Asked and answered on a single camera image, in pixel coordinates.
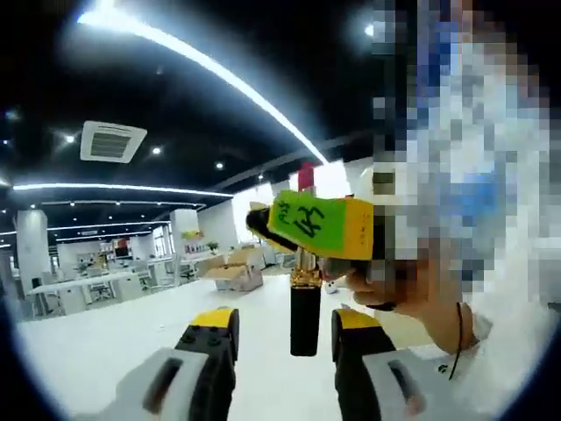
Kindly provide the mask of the person's right hand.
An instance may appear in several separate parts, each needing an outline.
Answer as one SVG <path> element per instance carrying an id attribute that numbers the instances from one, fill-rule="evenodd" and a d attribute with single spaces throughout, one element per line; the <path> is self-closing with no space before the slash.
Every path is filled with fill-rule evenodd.
<path id="1" fill-rule="evenodd" d="M 416 264 L 397 265 L 392 281 L 367 282 L 363 275 L 351 274 L 346 283 L 354 300 L 377 310 L 414 316 L 425 301 L 426 289 L 419 282 Z"/>

